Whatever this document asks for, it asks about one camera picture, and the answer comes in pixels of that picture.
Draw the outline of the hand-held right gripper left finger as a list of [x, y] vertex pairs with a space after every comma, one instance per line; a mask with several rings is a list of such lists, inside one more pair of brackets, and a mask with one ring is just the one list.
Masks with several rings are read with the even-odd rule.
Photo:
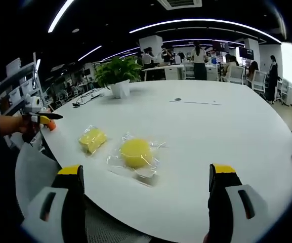
[[29, 203], [21, 228], [33, 242], [86, 242], [82, 165], [62, 168]]

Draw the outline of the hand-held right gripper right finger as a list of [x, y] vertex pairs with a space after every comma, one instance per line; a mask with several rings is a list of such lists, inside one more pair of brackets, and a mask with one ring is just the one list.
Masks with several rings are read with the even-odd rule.
[[204, 242], [258, 242], [269, 223], [266, 201], [242, 184], [228, 165], [211, 164], [208, 183], [209, 230]]

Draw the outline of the person's left hand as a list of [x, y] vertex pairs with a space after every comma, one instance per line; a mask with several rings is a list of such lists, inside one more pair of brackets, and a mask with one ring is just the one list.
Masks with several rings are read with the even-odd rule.
[[38, 125], [32, 121], [31, 115], [21, 115], [16, 117], [16, 119], [18, 132], [26, 135], [35, 135], [37, 133]]

